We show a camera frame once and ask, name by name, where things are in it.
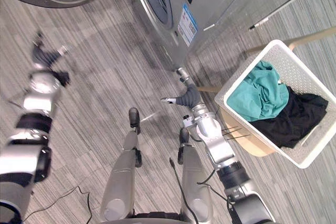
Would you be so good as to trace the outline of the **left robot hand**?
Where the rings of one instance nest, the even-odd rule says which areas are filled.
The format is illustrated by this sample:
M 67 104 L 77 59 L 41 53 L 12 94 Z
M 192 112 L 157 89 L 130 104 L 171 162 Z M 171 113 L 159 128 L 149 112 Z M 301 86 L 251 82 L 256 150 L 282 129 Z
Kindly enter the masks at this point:
M 68 53 L 68 49 L 65 46 L 61 46 L 57 50 L 45 51 L 43 50 L 43 45 L 43 34 L 38 31 L 33 41 L 32 60 L 34 64 L 43 68 L 51 67 L 54 62 Z

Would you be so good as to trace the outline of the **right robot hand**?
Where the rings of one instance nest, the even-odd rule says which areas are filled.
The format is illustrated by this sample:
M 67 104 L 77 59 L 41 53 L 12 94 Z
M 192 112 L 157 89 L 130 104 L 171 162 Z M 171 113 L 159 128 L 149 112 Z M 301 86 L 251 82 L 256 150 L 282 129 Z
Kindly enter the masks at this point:
M 160 101 L 167 104 L 186 106 L 190 109 L 201 104 L 201 95 L 186 68 L 180 67 L 176 70 L 176 73 L 180 76 L 180 81 L 186 85 L 186 92 L 179 97 L 161 98 Z

